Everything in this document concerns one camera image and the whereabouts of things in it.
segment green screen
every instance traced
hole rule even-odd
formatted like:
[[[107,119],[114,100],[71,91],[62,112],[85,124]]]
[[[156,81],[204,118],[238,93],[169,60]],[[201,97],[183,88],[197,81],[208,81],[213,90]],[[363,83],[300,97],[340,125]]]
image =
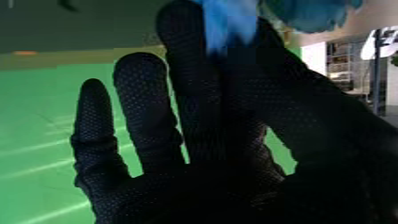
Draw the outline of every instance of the green screen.
[[[116,100],[112,69],[114,63],[109,62],[0,70],[2,224],[94,222],[91,205],[80,189],[73,186],[69,146],[78,90],[89,78],[98,78],[109,88],[121,154],[132,175],[141,175]],[[277,162],[292,173],[295,162],[272,132],[267,145]]]

